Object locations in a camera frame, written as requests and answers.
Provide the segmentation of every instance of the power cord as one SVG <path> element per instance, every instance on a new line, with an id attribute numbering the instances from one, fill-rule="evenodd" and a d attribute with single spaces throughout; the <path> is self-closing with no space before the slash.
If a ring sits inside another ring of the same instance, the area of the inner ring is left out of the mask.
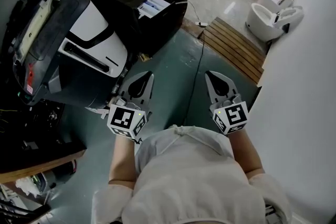
<path id="1" fill-rule="evenodd" d="M 184 117 L 183 122 L 182 122 L 182 124 L 183 124 L 184 126 L 186 125 L 186 120 L 187 120 L 187 116 L 188 116 L 188 112 L 189 112 L 189 108 L 190 108 L 191 100 L 192 100 L 193 95 L 194 95 L 195 86 L 196 86 L 196 78 L 197 78 L 197 74 L 198 74 L 198 71 L 199 71 L 200 66 L 201 66 L 201 61 L 202 61 L 203 52 L 204 52 L 204 39 L 205 39 L 205 35 L 204 35 L 204 31 L 203 31 L 203 46 L 202 46 L 202 53 L 201 53 L 201 57 L 200 57 L 200 59 L 199 59 L 198 66 L 197 66 L 197 70 L 196 70 L 196 74 L 195 74 L 195 77 L 194 77 L 193 88 L 192 88 L 192 91 L 191 91 L 191 95 L 190 95 L 190 97 L 189 97 L 187 111 L 186 111 L 186 113 L 185 113 L 185 117 Z"/>

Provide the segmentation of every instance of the green floor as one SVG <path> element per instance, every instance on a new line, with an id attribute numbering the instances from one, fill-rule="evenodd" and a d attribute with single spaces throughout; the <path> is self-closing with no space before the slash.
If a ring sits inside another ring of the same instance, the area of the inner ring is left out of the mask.
<path id="1" fill-rule="evenodd" d="M 155 76 L 150 103 L 153 114 L 141 131 L 143 139 L 172 124 L 183 123 L 202 46 L 190 34 L 179 30 L 153 59 L 145 63 L 136 63 L 129 72 L 128 76 L 132 76 L 141 71 L 151 70 Z M 233 79 L 248 106 L 257 92 L 257 87 L 223 58 L 204 47 L 186 125 L 218 131 L 208 113 L 210 100 L 204 79 L 204 72 L 207 70 L 220 72 Z M 74 131 L 86 145 L 87 151 L 78 160 L 78 169 L 72 179 L 55 190 L 54 198 L 50 202 L 54 217 L 49 218 L 49 221 L 52 224 L 63 221 L 68 224 L 89 224 L 92 195 L 108 181 L 114 135 L 107 128 L 106 119 L 102 120 L 100 115 L 86 109 L 71 106 L 65 109 L 61 129 L 64 133 Z"/>

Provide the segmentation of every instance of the toilet bowl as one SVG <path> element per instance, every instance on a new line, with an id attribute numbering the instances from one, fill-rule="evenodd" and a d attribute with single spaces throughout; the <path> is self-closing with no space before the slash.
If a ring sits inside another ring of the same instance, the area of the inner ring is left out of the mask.
<path id="1" fill-rule="evenodd" d="M 273 13 L 258 3 L 251 4 L 247 16 L 246 25 L 250 31 L 262 41 L 270 41 L 280 37 L 284 30 L 282 27 L 293 23 L 303 17 L 303 9 L 300 6 L 282 9 Z"/>
<path id="2" fill-rule="evenodd" d="M 293 4 L 293 0 L 258 0 L 257 2 L 273 13 L 277 13 Z"/>

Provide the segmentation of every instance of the white shirt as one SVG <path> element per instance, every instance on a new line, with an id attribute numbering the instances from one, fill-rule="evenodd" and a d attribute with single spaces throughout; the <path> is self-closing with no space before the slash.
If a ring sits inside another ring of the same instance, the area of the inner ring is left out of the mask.
<path id="1" fill-rule="evenodd" d="M 229 139 L 199 127 L 147 138 L 135 157 L 134 190 L 110 185 L 94 194 L 92 223 L 290 223 L 280 185 L 261 174 L 247 179 Z"/>

